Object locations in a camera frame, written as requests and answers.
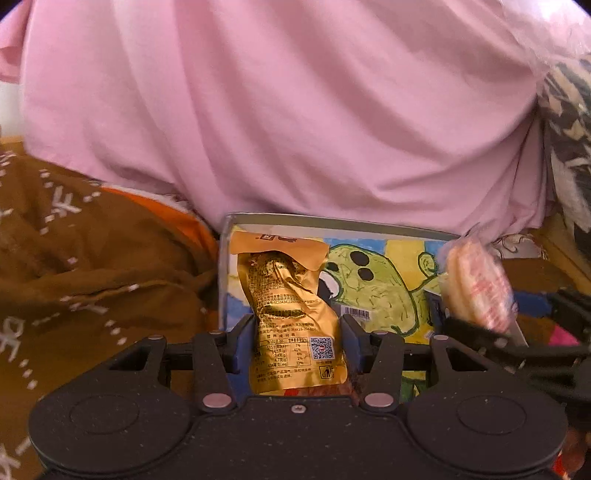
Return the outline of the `gold foil snack packet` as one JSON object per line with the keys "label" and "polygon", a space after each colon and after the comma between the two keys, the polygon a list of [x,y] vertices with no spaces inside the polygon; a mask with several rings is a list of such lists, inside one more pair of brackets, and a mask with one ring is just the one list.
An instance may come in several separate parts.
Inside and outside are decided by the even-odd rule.
{"label": "gold foil snack packet", "polygon": [[236,257],[239,282],[257,321],[252,391],[280,394],[344,385],[349,372],[339,317],[318,295],[329,245],[235,231],[229,253]]}

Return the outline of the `pink white rice cracker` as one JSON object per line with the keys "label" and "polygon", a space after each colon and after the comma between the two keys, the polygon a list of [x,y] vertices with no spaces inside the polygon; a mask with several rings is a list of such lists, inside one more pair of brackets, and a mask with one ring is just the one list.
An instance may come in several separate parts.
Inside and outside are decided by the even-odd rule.
{"label": "pink white rice cracker", "polygon": [[517,319],[513,289],[498,258],[475,237],[454,240],[438,257],[439,284],[452,317],[506,334]]}

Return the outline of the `grey cardboard box with drawing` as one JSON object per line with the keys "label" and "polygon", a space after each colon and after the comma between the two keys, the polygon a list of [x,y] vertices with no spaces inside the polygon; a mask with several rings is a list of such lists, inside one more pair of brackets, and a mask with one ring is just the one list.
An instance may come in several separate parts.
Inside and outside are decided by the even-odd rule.
{"label": "grey cardboard box with drawing", "polygon": [[[229,240],[235,231],[263,234],[279,234],[284,237],[315,239],[329,245],[329,253],[322,266],[318,295],[341,318],[349,314],[363,330],[372,333],[379,330],[398,334],[403,338],[426,343],[432,332],[431,315],[426,293],[440,292],[441,271],[436,256],[444,244],[439,240],[394,238],[365,239],[335,238],[329,235],[313,235],[307,227],[300,227],[297,235],[287,235],[283,227],[256,224],[245,227],[231,220],[222,232],[222,257],[226,270],[221,273],[226,294],[224,317],[235,318],[238,307],[252,310],[245,298],[238,278],[238,263],[229,253]],[[339,388],[287,390],[311,395],[320,392],[345,391],[353,376]]]}

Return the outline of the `brown patterned garment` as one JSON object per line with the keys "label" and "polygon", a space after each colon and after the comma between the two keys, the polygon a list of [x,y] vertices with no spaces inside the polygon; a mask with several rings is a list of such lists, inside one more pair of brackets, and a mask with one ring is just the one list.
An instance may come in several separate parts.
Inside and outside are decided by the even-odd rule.
{"label": "brown patterned garment", "polygon": [[1,475],[41,471],[27,433],[46,394],[151,334],[216,324],[217,261],[102,182],[1,149]]}

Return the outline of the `pink cloth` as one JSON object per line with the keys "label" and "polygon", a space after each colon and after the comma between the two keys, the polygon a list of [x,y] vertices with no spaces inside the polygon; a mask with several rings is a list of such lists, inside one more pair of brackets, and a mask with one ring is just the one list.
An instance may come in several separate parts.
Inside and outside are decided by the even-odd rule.
{"label": "pink cloth", "polygon": [[551,205],[535,40],[571,1],[19,1],[1,78],[34,157],[232,212],[494,240]]}

